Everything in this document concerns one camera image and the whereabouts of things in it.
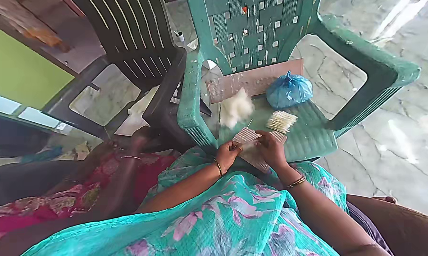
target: cardboard sheet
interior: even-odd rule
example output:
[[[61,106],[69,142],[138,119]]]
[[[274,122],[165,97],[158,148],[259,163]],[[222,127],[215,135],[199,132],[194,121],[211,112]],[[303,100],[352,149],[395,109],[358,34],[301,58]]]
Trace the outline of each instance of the cardboard sheet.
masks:
[[[272,131],[270,133],[281,143],[284,143],[287,140],[287,136],[278,131]],[[237,135],[235,135],[233,141],[246,144],[260,136],[261,135],[256,134],[254,130],[244,127]],[[271,172],[271,167],[264,161],[256,147],[249,147],[248,149],[243,150],[239,156],[263,173],[268,174]]]
[[[235,95],[241,87],[249,96],[265,93],[276,78],[286,75],[288,71],[302,75],[303,59],[281,62],[259,67],[221,78],[206,81],[211,103],[218,103]]]

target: blue plastic bag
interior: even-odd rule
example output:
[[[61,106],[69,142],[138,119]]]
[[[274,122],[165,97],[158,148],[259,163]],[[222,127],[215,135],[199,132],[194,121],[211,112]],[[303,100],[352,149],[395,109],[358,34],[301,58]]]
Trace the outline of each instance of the blue plastic bag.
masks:
[[[281,76],[266,90],[266,99],[275,110],[288,108],[312,98],[312,84],[300,75]]]

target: woman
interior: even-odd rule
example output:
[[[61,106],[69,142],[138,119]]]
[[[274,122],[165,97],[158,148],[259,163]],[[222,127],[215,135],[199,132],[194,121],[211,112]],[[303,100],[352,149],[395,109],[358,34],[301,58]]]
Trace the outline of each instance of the woman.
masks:
[[[138,214],[18,232],[0,241],[2,255],[23,252],[29,245],[22,241],[38,242],[59,230],[24,255],[389,255],[346,213],[342,184],[317,164],[289,166],[283,145],[257,133],[264,160],[286,190],[244,168],[228,171],[242,150],[236,142],[221,145],[215,159],[192,148],[160,174]],[[17,243],[6,248],[11,242]]]
[[[121,143],[126,150],[120,150],[116,142],[103,142],[83,161],[0,167],[0,202],[11,202],[0,206],[1,241],[17,230],[32,234],[39,223],[52,225],[58,223],[53,220],[59,220],[65,224],[62,228],[78,224],[72,221],[86,212],[92,221],[97,220],[94,216],[112,218],[135,211],[148,190],[157,183],[159,173],[176,158],[140,153],[156,148],[155,142],[159,142],[157,134],[149,127],[141,128],[128,138]],[[129,165],[124,155],[134,156],[137,161]]]

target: black fabric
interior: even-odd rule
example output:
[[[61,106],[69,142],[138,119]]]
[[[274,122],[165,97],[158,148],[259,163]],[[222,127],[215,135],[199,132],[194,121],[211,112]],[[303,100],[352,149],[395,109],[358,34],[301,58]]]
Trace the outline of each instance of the black fabric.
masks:
[[[80,164],[81,161],[60,160],[0,166],[0,206],[44,194]]]
[[[385,249],[391,256],[394,256],[374,223],[372,223],[372,221],[362,211],[348,201],[347,207],[350,217],[354,219],[377,244]]]

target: forearm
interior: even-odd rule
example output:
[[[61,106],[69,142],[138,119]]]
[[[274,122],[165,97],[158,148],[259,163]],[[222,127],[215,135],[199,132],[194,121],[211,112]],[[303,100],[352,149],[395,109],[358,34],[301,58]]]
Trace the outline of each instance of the forearm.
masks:
[[[284,186],[301,177],[288,165],[276,168],[275,171]],[[309,182],[303,182],[289,189],[289,192],[296,201],[304,223],[339,254],[348,255],[362,251],[361,248],[367,252],[369,248],[374,248],[367,247],[376,243],[362,227]],[[382,253],[382,255],[388,255],[384,250]]]
[[[220,178],[216,164],[211,164],[167,188],[141,205],[137,213],[149,213],[175,207],[200,195]]]
[[[136,157],[140,148],[132,148],[127,151],[127,156]],[[98,219],[115,218],[130,214],[138,205],[133,201],[134,182],[137,176],[137,168],[140,160],[136,158],[121,158],[115,174],[111,177],[108,186],[103,189],[90,212],[97,215]]]
[[[83,183],[99,164],[100,163],[92,158],[86,158],[85,160],[79,161],[77,170],[65,177],[61,182],[56,184],[56,186],[52,187],[52,189],[48,190],[44,196],[53,195],[54,193],[68,190],[76,184]]]

